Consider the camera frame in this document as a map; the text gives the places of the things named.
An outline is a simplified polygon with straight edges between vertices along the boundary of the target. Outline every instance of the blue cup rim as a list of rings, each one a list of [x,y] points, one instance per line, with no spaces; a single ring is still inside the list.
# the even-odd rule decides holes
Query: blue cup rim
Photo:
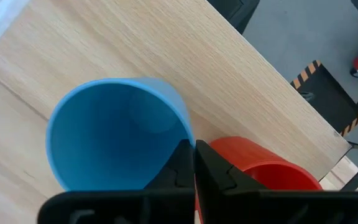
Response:
[[[47,159],[48,159],[48,163],[51,167],[51,170],[55,176],[55,178],[58,180],[58,183],[63,187],[64,190],[70,190],[67,187],[67,184],[64,182],[64,180],[62,179],[55,162],[53,161],[52,158],[52,146],[51,146],[51,133],[52,133],[52,129],[53,126],[55,124],[55,120],[56,117],[59,113],[59,111],[61,110],[61,108],[67,103],[67,101],[69,101],[70,99],[72,99],[75,95],[77,95],[79,92],[84,91],[92,86],[97,86],[97,85],[104,85],[104,84],[120,84],[120,85],[128,85],[128,86],[132,86],[135,88],[138,88],[140,90],[144,90],[148,93],[153,94],[153,96],[156,96],[158,99],[162,100],[166,105],[168,105],[170,107],[170,109],[178,116],[180,122],[182,123],[183,127],[186,130],[187,135],[189,136],[189,141],[191,142],[191,144],[194,146],[195,144],[195,140],[194,140],[194,136],[193,136],[193,132],[191,131],[191,127],[190,127],[190,120],[187,122],[187,120],[183,117],[183,115],[181,113],[179,113],[179,111],[176,109],[176,107],[173,106],[173,104],[170,102],[170,100],[168,100],[168,98],[161,94],[160,92],[158,92],[157,90],[154,90],[154,88],[152,88],[151,86],[148,86],[142,82],[138,81],[139,78],[104,78],[104,79],[100,79],[100,80],[92,80],[90,82],[81,84],[79,86],[77,86],[76,88],[72,89],[71,91],[69,91],[56,105],[55,109],[53,109],[52,114],[50,115],[49,121],[48,121],[48,125],[47,125],[47,136],[45,138],[45,145],[47,148]],[[162,82],[164,82],[167,85],[170,85],[169,83],[159,79],[159,78],[153,78],[153,79],[158,79]]]

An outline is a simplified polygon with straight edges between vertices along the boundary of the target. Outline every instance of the yellow and black hazard stripe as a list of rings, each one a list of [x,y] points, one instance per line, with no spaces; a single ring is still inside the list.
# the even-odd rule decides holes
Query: yellow and black hazard stripe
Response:
[[[314,74],[314,72],[320,67],[321,62],[319,60],[314,60],[310,63],[302,72],[290,83],[293,88],[296,90],[306,82],[309,77]]]
[[[341,131],[341,136],[345,136],[347,135],[350,131],[352,131],[354,129],[354,127],[356,127],[358,125],[358,117],[356,117],[351,124],[349,124],[348,126],[346,126],[344,128],[343,131]]]

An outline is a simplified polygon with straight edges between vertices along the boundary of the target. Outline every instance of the plastic cup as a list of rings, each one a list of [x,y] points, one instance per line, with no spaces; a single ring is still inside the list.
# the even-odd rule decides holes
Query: plastic cup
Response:
[[[318,181],[304,168],[246,138],[220,138],[210,145],[231,164],[269,189],[322,190]]]
[[[177,144],[195,145],[181,96],[156,78],[107,78],[76,87],[47,128],[50,167],[65,190],[143,189]]]

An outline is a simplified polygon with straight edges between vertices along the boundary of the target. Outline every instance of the red cup rim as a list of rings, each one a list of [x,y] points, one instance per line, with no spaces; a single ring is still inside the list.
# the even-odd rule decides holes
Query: red cup rim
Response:
[[[287,161],[261,161],[261,162],[256,162],[254,164],[245,166],[245,167],[240,167],[240,170],[245,172],[245,170],[249,170],[255,167],[259,167],[259,166],[266,166],[266,165],[281,165],[281,166],[285,166],[285,167],[289,167],[292,168],[300,173],[302,173],[303,175],[305,175],[312,183],[313,185],[315,185],[318,189],[317,190],[322,190],[323,188],[321,187],[320,183],[315,179],[315,177],[313,177],[307,170],[305,170],[304,168],[293,164],[291,162],[287,162]]]

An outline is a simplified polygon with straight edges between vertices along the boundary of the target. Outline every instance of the caster wheel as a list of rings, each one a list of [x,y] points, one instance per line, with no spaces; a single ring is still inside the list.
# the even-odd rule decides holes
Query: caster wheel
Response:
[[[358,70],[357,70],[357,69],[352,68],[352,69],[350,70],[350,74],[351,74],[353,77],[358,78]]]

